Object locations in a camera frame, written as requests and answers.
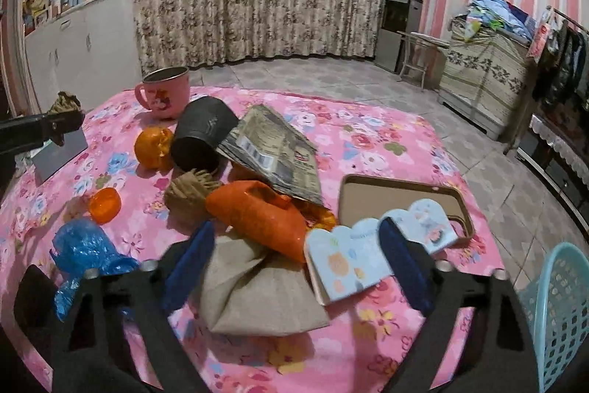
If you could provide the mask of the brown paper ball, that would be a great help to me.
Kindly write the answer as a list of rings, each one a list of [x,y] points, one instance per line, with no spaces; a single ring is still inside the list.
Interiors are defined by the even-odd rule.
[[[56,101],[52,104],[47,113],[51,115],[73,111],[82,111],[79,99],[71,93],[60,91]]]

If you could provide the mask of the pink mug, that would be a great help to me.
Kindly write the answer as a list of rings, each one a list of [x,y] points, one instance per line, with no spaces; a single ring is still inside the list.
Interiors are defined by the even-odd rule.
[[[187,67],[158,69],[136,86],[137,102],[157,119],[176,119],[190,101],[190,75]]]

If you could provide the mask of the water dispenser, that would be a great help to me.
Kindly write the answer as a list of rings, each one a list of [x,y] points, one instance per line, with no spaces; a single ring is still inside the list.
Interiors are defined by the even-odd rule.
[[[422,5],[422,0],[384,0],[374,55],[376,66],[391,73],[399,71],[404,35],[418,30]]]

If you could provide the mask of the orange bottle cap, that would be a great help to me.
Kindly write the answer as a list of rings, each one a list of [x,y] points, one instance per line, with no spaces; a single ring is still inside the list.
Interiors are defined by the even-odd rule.
[[[113,187],[100,189],[88,202],[88,212],[96,224],[106,224],[115,218],[122,208],[122,200]]]

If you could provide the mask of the brown phone case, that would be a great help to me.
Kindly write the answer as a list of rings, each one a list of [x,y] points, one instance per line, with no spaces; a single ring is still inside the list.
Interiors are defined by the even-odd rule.
[[[338,220],[342,225],[352,227],[365,217],[381,217],[394,208],[408,210],[415,201],[423,199],[437,201],[448,219],[461,226],[455,248],[465,248],[475,237],[475,228],[465,200],[457,189],[450,186],[347,175],[339,189]]]

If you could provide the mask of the clothes rack with clothes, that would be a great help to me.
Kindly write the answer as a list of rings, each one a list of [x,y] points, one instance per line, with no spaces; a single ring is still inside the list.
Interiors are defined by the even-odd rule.
[[[532,98],[548,111],[571,104],[588,113],[588,29],[547,6],[527,57],[536,71]]]

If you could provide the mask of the pink floral tablecloth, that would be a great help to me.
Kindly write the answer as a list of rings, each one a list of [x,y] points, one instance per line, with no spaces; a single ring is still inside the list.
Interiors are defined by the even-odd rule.
[[[425,119],[394,109],[265,91],[201,87],[193,98],[213,96],[237,115],[256,104],[280,113],[317,149],[324,205],[338,206],[345,176],[382,176],[450,186],[461,193],[475,234],[465,248],[444,256],[458,269],[488,274],[502,260],[487,221],[465,180]],[[113,187],[122,199],[106,225],[118,251],[145,260],[161,256],[181,234],[163,202],[169,177],[138,172],[134,143],[150,114],[130,91],[89,111],[83,126],[88,147],[45,183],[25,172],[1,205],[1,324],[25,364],[44,386],[48,364],[32,348],[13,315],[18,284],[29,265],[50,274],[53,237],[78,217],[97,189]],[[192,307],[171,325],[203,378],[216,392],[377,392],[397,370],[421,326],[393,278],[334,303],[331,323],[291,337],[213,335]]]

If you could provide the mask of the beige paper napkin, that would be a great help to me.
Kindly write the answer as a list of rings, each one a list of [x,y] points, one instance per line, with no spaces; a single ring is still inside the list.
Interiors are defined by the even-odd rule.
[[[303,265],[234,234],[216,238],[192,302],[215,334],[289,336],[329,323]]]

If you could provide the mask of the white cabinet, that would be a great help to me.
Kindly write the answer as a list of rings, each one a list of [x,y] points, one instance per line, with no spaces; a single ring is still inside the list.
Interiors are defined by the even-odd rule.
[[[58,93],[86,111],[142,80],[133,0],[88,0],[25,37],[34,99],[42,112]]]

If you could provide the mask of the printed snack wrapper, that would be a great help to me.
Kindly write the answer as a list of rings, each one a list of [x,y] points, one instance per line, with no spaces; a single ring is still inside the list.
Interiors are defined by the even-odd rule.
[[[267,180],[279,193],[320,206],[324,203],[317,148],[270,107],[249,108],[218,152]]]

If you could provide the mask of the pile of clothes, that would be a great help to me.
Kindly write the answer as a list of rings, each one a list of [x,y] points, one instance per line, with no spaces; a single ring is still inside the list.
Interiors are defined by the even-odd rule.
[[[505,0],[473,0],[467,6],[464,39],[473,38],[482,27],[503,29],[527,41],[532,35]]]

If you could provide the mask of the teal plastic basket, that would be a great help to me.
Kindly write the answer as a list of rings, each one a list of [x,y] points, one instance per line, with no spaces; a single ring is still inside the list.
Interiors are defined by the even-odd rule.
[[[588,339],[588,259],[574,244],[561,242],[518,297],[533,340],[539,390],[546,392]]]

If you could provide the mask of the low tv cabinet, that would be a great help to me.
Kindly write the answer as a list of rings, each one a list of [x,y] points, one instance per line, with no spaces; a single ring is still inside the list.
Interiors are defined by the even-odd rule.
[[[578,227],[588,234],[588,161],[554,124],[533,114],[519,138],[516,155],[541,176]]]

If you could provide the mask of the orange plastic bag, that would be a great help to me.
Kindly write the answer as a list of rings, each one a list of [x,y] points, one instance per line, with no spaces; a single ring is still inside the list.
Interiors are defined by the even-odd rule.
[[[237,234],[256,241],[296,262],[303,255],[307,233],[314,228],[332,231],[338,219],[327,208],[280,194],[258,180],[236,180],[206,197],[212,217]]]

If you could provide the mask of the small folding table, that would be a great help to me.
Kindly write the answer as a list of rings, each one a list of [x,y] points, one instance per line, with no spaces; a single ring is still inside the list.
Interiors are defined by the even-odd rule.
[[[449,49],[449,42],[441,38],[432,37],[421,32],[400,32],[403,41],[403,54],[398,80],[403,80],[411,72],[418,73],[419,87],[424,90],[429,65],[436,61],[438,54],[445,54]]]

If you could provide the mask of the black cylindrical cup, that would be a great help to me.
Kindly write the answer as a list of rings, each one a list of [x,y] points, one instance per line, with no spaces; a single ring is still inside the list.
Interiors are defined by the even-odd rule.
[[[221,99],[205,96],[189,102],[179,117],[170,155],[184,172],[214,173],[221,163],[216,151],[239,118]]]

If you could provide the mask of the light blue booklet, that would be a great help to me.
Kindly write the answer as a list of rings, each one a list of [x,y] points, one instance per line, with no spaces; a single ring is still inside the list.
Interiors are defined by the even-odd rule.
[[[315,228],[307,234],[304,256],[320,305],[362,292],[393,274],[378,238],[384,220],[392,220],[405,239],[421,244],[431,255],[457,244],[465,234],[463,223],[432,199],[416,200],[380,218],[362,218],[352,227]]]

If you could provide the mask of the orange fruit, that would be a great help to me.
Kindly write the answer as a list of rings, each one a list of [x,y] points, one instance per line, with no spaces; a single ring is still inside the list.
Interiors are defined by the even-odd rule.
[[[134,145],[138,163],[148,171],[169,171],[173,167],[170,154],[173,136],[168,128],[144,128]]]

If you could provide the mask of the covered storage cabinet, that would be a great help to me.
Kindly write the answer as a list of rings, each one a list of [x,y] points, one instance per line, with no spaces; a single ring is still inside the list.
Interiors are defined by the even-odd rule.
[[[467,39],[464,16],[453,18],[449,31],[438,101],[501,140],[515,129],[530,84],[526,42],[485,26]]]

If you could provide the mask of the blue plastic bag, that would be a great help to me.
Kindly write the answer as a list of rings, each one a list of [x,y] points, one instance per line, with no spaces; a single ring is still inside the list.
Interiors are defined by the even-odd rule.
[[[102,227],[87,217],[74,218],[58,229],[50,255],[64,279],[54,297],[56,315],[62,322],[88,269],[97,269],[99,275],[115,275],[140,265],[132,256],[119,253]]]

